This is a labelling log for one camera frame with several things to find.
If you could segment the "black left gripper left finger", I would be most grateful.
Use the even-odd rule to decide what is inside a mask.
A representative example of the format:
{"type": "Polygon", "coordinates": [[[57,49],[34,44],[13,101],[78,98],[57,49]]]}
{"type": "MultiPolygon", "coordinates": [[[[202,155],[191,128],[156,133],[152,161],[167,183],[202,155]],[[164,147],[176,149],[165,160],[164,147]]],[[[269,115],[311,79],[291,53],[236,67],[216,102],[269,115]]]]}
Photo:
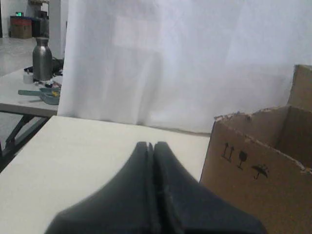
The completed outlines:
{"type": "Polygon", "coordinates": [[[47,234],[157,234],[153,147],[138,142],[120,171],[100,190],[58,213],[47,234]]]}

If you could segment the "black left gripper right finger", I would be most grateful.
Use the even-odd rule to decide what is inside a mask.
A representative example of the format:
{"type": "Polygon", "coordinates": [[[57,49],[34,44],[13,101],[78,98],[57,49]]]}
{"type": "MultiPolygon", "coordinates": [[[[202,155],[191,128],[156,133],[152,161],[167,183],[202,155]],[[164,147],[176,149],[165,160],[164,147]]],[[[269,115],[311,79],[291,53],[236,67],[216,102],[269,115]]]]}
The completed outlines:
{"type": "Polygon", "coordinates": [[[166,142],[154,147],[154,183],[162,234],[265,234],[252,215],[224,201],[183,167],[166,142]]]}

